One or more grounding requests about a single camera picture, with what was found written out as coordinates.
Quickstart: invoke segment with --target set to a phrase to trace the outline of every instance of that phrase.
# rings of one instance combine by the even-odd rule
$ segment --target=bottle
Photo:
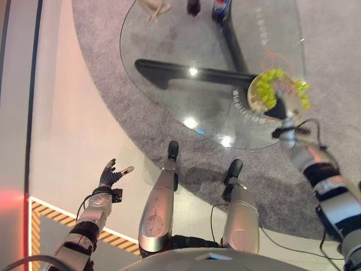
[[[212,20],[220,24],[224,22],[230,11],[231,0],[214,0],[212,9]]]
[[[193,15],[194,17],[201,11],[201,3],[199,0],[188,0],[187,2],[187,11],[188,14]]]

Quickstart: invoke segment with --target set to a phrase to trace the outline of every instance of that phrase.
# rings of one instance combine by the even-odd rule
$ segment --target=robot leg
[[[241,160],[234,160],[224,180],[226,188],[222,198],[230,202],[230,206],[221,245],[238,251],[258,253],[258,211],[251,193],[237,179],[242,166]]]

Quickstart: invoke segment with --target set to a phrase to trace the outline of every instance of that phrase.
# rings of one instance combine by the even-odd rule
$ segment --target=striped floor marking
[[[32,237],[31,237],[31,247],[32,247],[32,255],[40,254],[40,220],[42,216],[45,216],[49,219],[52,219],[56,222],[59,222],[69,228],[72,228],[76,221],[74,218],[53,210],[48,206],[44,206],[35,200],[31,201],[32,206],[32,214],[31,214],[31,225],[32,225]],[[98,238],[99,241],[110,244],[111,246],[117,247],[120,250],[125,250],[134,255],[139,256],[139,248],[138,244],[129,241],[127,239],[121,238],[115,234],[109,233],[107,231],[102,231]],[[35,261],[32,263],[32,270],[39,271],[40,263]]]

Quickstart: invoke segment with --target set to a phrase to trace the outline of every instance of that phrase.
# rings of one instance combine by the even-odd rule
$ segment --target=white floor
[[[124,190],[123,202],[113,205],[107,227],[137,239],[144,204],[160,170],[131,141],[102,101],[77,41],[71,0],[44,0],[39,37],[34,98],[30,193],[71,213],[96,187],[111,158],[118,169],[135,171],[115,186]],[[180,186],[174,203],[174,234],[211,239],[211,206]],[[217,241],[226,214],[213,216]],[[319,241],[269,231],[277,242],[320,253]],[[322,258],[287,251],[261,233],[260,254],[309,270],[334,270]],[[330,256],[340,257],[327,242]]]

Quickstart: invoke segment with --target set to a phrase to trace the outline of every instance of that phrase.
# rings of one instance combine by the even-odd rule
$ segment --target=black object
[[[238,178],[239,173],[241,173],[243,168],[243,162],[240,159],[235,159],[232,161],[230,167],[228,168],[226,178],[224,178],[223,183],[226,185],[222,193],[222,199],[231,202],[231,193],[232,189],[235,186],[235,183],[230,183],[232,177]]]
[[[187,247],[219,247],[219,244],[217,242],[207,241],[198,237],[186,237],[182,235],[173,236],[171,239],[171,243],[172,250]]]
[[[217,69],[195,68],[187,65],[137,59],[134,63],[138,72],[160,89],[168,88],[171,79],[187,79],[241,86],[248,90],[257,75],[229,72]]]
[[[280,120],[286,119],[287,113],[286,113],[286,107],[285,107],[283,101],[279,97],[277,97],[276,106],[274,108],[266,111],[265,115],[269,116],[269,117],[275,117]]]
[[[194,17],[201,11],[201,3],[199,0],[188,0],[187,12]]]
[[[110,161],[110,166],[107,165],[102,175],[100,176],[100,182],[109,186],[112,186],[115,182],[117,182],[121,177],[122,173],[120,172],[113,172],[115,168],[113,167],[115,165],[115,159],[112,159]]]
[[[228,185],[231,177],[238,178],[239,173],[241,173],[243,168],[243,162],[240,159],[235,159],[232,161],[230,167],[228,168],[226,178],[224,178],[224,184]]]
[[[179,145],[177,141],[172,140],[171,142],[169,142],[168,159],[173,159],[174,161],[176,161],[178,157],[178,150],[179,150]]]
[[[179,177],[178,177],[178,174],[174,174],[174,179],[173,179],[173,181],[174,181],[174,192],[176,192],[177,190],[178,190],[178,182],[179,182]]]
[[[316,163],[307,167],[304,170],[303,175],[306,176],[311,186],[315,187],[320,181],[340,175],[340,172],[332,164]]]
[[[70,231],[70,233],[77,233],[87,237],[92,242],[94,248],[93,251],[95,251],[96,241],[98,240],[98,236],[99,236],[99,228],[95,223],[90,221],[83,221],[77,223]]]
[[[300,128],[300,127],[287,127],[287,128],[277,128],[272,132],[272,138],[279,138],[283,133],[289,132],[289,131],[295,131],[296,133],[309,136],[311,134],[310,130]]]

